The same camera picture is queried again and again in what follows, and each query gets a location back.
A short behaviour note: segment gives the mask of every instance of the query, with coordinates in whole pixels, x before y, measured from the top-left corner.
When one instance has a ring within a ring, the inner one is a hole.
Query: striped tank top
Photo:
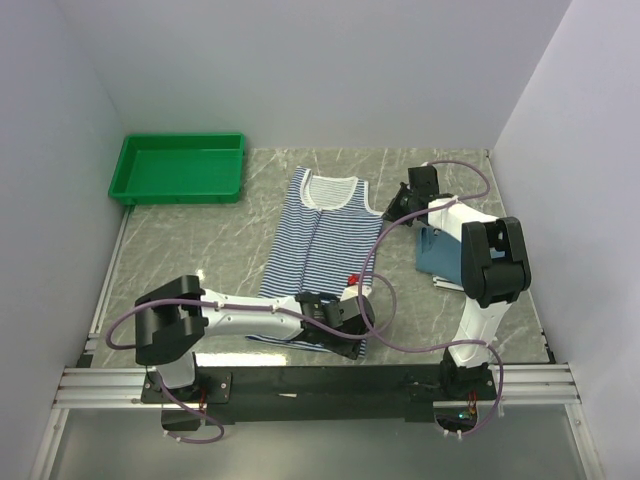
[[[382,228],[381,213],[369,207],[368,195],[369,182],[365,180],[320,177],[298,167],[287,191],[259,296],[312,292],[340,297],[349,277],[360,273]],[[372,281],[365,278],[364,284],[370,286]],[[249,338],[325,351],[305,342]]]

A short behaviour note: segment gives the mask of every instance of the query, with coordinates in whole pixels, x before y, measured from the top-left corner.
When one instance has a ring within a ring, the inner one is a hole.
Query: green plastic tray
[[[237,202],[243,153],[241,133],[129,135],[109,195],[125,205]]]

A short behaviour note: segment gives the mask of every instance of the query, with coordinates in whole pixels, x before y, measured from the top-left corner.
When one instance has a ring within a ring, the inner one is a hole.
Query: white wall
[[[640,472],[640,3],[573,0],[495,148],[612,479]]]
[[[128,131],[493,147],[569,0],[57,0]]]
[[[25,478],[82,351],[121,209],[123,131],[50,0],[0,14],[0,477]]]

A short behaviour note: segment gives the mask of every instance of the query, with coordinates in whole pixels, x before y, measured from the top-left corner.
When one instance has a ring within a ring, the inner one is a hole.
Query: black mounting bar
[[[447,365],[198,367],[197,378],[207,389],[208,412],[224,424],[373,418],[433,422],[434,401],[466,401],[472,390],[478,400],[496,398],[490,370],[478,367],[476,378],[456,383],[460,379]],[[142,403],[170,403],[155,372],[149,373],[145,384]],[[184,402],[198,403],[201,391],[172,393]],[[164,419],[166,429],[185,429],[188,413],[171,416]]]

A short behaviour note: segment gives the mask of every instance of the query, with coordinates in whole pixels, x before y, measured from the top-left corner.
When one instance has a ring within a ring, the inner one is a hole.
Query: marble surface
[[[370,182],[369,201],[384,210],[396,194],[407,168],[436,159],[461,159],[490,175],[488,197],[469,204],[485,213],[503,216],[484,150],[433,149],[255,149],[248,152],[244,193],[232,205],[168,205],[137,207],[129,219],[119,262],[114,269],[102,332],[114,318],[130,309],[136,298],[184,274],[196,274],[201,284],[219,292],[256,295],[280,216],[284,195],[298,165],[330,177],[358,176]],[[478,191],[481,180],[460,166],[439,165],[441,191]],[[464,295],[437,289],[430,275],[414,268],[415,226],[394,230],[378,251],[375,269],[396,286],[398,314],[387,337],[406,346],[432,345],[456,333]],[[388,318],[390,296],[376,285],[372,296],[378,321]],[[116,331],[118,343],[131,343],[134,322]],[[494,342],[506,362],[548,362],[544,336],[528,292],[505,315]],[[206,365],[339,365],[353,361],[328,353],[305,352],[243,337],[201,340],[196,352]],[[405,354],[370,341],[359,363],[436,363],[441,353]],[[135,366],[132,351],[114,352],[99,342],[93,367]]]

